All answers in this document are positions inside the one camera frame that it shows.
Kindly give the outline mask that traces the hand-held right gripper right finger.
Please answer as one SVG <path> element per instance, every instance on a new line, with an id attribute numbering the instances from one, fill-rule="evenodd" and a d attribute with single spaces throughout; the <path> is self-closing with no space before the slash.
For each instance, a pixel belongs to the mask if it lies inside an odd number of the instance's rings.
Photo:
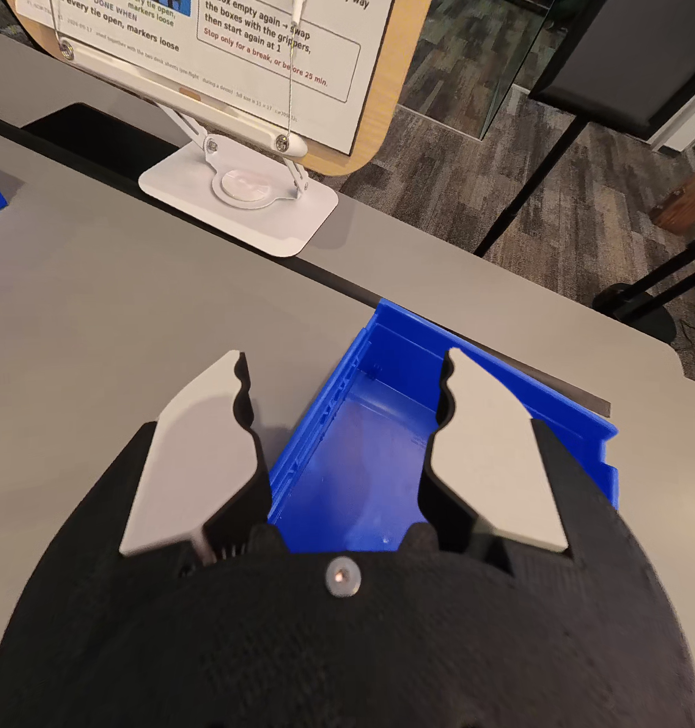
<path id="1" fill-rule="evenodd" d="M 486 557 L 509 541 L 566 555 L 568 536 L 529 411 L 457 347 L 444 355 L 439 388 L 418 488 L 438 549 Z"/>

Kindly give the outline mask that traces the black framed board stand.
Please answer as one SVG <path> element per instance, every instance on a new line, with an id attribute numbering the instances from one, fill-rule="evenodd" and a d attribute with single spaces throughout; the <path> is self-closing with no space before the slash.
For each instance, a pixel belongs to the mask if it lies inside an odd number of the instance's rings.
<path id="1" fill-rule="evenodd" d="M 473 254 L 499 240 L 589 123 L 647 141 L 694 96 L 695 1 L 587 2 L 529 95 L 572 121 Z"/>

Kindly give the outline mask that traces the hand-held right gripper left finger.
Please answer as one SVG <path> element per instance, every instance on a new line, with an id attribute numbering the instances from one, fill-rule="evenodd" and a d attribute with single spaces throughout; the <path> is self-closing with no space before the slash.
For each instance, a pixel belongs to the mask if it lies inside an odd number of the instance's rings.
<path id="1" fill-rule="evenodd" d="M 162 410 L 124 527 L 120 554 L 187 543 L 202 563 L 243 555 L 272 506 L 251 379 L 231 350 Z"/>

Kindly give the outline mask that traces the wooden furniture piece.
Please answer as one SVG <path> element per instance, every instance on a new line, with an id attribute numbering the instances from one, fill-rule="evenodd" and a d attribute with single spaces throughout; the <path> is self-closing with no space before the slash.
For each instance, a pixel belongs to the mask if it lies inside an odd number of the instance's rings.
<path id="1" fill-rule="evenodd" d="M 695 173 L 656 205 L 651 222 L 673 234 L 684 234 L 695 224 Z"/>

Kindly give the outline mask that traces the glass partition panel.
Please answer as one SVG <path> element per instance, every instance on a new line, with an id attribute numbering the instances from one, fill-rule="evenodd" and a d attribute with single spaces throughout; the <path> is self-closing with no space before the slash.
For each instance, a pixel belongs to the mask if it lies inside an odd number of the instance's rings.
<path id="1" fill-rule="evenodd" d="M 399 105 L 482 140 L 553 2 L 432 1 Z"/>

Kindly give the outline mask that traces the black chair leg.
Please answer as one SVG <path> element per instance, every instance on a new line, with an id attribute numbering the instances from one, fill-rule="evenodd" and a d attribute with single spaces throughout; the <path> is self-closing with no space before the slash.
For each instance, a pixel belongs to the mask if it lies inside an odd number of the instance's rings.
<path id="1" fill-rule="evenodd" d="M 653 296 L 650 289 L 695 262 L 695 239 L 667 262 L 654 268 L 633 284 L 609 286 L 591 302 L 591 308 L 653 339 L 671 345 L 678 326 L 667 305 L 683 294 L 695 290 L 695 271 Z"/>

